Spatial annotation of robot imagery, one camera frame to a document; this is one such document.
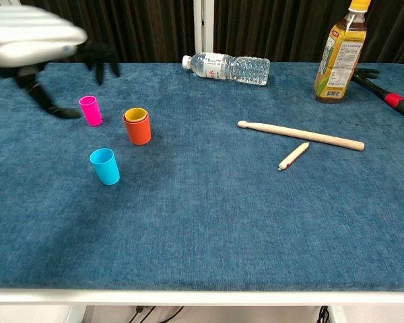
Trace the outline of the light blue plastic cup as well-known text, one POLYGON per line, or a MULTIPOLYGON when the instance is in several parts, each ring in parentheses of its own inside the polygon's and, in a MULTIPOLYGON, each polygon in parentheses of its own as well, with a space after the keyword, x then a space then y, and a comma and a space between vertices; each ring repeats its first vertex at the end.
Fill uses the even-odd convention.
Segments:
POLYGON ((107 186, 116 184, 120 180, 120 173, 113 150, 100 148, 90 155, 90 163, 100 179, 107 186))

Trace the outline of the blue fabric table cover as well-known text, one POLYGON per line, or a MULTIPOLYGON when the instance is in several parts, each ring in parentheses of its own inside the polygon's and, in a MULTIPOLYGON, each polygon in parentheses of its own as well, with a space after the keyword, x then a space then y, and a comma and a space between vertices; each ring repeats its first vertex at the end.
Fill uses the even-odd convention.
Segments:
POLYGON ((0 288, 404 291, 404 116, 357 84, 317 102, 317 68, 275 63, 257 86, 124 64, 99 86, 83 65, 48 65, 39 80, 60 105, 97 97, 98 127, 0 78, 0 288), (134 107, 149 113, 145 145, 127 135, 134 107), (90 163, 100 148, 114 152, 114 185, 90 163))

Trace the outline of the pink plastic cup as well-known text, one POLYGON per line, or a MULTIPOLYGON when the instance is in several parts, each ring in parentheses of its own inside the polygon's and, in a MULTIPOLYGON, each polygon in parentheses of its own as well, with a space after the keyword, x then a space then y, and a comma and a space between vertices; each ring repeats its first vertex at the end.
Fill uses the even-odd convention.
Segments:
POLYGON ((84 96, 79 99, 79 106, 91 127, 102 124, 102 116, 95 96, 84 96))

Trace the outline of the wooden drumstick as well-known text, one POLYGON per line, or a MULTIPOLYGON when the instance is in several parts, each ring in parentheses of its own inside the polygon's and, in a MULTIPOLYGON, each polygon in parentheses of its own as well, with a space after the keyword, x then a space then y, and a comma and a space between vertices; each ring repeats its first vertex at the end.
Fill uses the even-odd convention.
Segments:
POLYGON ((273 133, 276 135, 283 135, 287 137, 294 137, 299 139, 307 139, 310 141, 316 141, 319 143, 325 143, 329 145, 335 145, 338 147, 344 147, 353 149, 356 151, 363 151, 365 144, 361 141, 354 141, 351 139, 345 139, 341 137, 334 137, 330 135, 324 135, 320 133, 313 133, 310 131, 303 131, 299 129, 292 129, 287 127, 275 126, 272 124, 265 124, 259 122, 247 122, 245 120, 238 121, 238 126, 243 129, 252 129, 256 131, 262 131, 266 133, 273 133))

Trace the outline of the tea bottle with yellow cap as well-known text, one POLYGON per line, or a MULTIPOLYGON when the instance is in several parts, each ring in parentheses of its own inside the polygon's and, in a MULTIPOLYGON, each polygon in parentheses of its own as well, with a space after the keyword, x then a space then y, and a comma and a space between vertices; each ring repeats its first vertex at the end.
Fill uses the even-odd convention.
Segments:
POLYGON ((342 101, 366 39, 365 14, 370 2, 351 0, 348 13, 331 28, 314 81, 317 101, 342 101))

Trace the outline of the red and black hammer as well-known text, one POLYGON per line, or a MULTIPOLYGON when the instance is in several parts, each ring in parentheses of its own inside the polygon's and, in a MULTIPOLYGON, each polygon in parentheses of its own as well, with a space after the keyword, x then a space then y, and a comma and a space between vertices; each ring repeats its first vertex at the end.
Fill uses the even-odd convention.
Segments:
POLYGON ((371 91, 391 108, 404 116, 404 97, 395 92, 388 92, 370 81, 370 79, 377 79, 379 73, 380 71, 377 69, 357 68, 351 80, 371 91))

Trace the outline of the orange plastic cup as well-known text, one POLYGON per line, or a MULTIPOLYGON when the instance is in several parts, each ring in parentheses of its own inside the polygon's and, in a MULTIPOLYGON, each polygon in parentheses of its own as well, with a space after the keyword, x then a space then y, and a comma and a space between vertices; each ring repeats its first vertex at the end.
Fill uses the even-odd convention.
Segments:
POLYGON ((123 121, 127 130, 128 138, 132 144, 145 145, 151 141, 152 134, 149 113, 141 122, 127 122, 124 119, 124 115, 123 121))

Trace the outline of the short wooden pen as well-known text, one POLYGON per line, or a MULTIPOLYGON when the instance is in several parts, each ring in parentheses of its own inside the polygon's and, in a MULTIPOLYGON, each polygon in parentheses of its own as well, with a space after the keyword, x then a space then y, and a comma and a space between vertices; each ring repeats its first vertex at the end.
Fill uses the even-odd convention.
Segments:
POLYGON ((295 150, 293 150, 285 159, 283 159, 279 163, 277 170, 283 171, 288 167, 290 167, 291 164, 309 148, 309 145, 310 145, 309 142, 305 142, 299 145, 297 148, 295 148, 295 150))

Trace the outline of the white metal frame post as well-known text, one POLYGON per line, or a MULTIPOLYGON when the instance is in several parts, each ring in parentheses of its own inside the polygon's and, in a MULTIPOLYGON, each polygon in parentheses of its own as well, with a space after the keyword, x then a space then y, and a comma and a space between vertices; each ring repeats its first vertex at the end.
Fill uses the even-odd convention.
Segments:
POLYGON ((215 0, 193 0, 195 53, 213 52, 215 0))

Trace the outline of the clear plastic water bottle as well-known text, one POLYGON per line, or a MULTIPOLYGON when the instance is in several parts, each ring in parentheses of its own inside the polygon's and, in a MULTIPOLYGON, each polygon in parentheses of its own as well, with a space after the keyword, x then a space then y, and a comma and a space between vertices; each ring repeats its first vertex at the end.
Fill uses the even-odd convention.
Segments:
POLYGON ((182 67, 199 77, 234 80, 252 85, 266 85, 269 78, 270 60, 256 57, 233 57, 214 52, 185 55, 182 67))

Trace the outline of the yellow plastic cup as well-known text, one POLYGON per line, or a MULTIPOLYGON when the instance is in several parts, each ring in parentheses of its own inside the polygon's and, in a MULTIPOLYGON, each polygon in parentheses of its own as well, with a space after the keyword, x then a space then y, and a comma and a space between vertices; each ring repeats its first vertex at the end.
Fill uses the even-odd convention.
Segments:
POLYGON ((127 122, 141 122, 147 117, 148 113, 144 108, 141 107, 134 107, 128 109, 124 113, 124 119, 127 122))

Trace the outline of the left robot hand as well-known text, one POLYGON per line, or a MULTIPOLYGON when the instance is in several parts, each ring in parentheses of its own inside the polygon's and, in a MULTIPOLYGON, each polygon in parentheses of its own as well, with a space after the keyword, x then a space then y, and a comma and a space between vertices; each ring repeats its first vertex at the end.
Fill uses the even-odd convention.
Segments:
POLYGON ((37 80, 47 64, 81 55, 96 81, 103 83, 104 65, 120 76, 111 47, 88 38, 83 28, 54 13, 30 5, 0 5, 0 77, 12 78, 47 113, 57 118, 80 118, 72 108, 57 106, 37 80))

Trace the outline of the black pleated curtain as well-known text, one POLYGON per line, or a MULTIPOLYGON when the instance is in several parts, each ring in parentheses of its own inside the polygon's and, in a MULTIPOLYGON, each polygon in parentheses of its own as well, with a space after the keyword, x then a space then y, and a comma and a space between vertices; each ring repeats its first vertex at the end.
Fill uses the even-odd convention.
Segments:
POLYGON ((20 0, 109 44, 122 63, 179 63, 195 53, 193 0, 20 0))
MULTIPOLYGON (((215 0, 213 49, 272 62, 321 61, 351 0, 215 0)), ((371 0, 362 63, 404 63, 404 0, 371 0)))

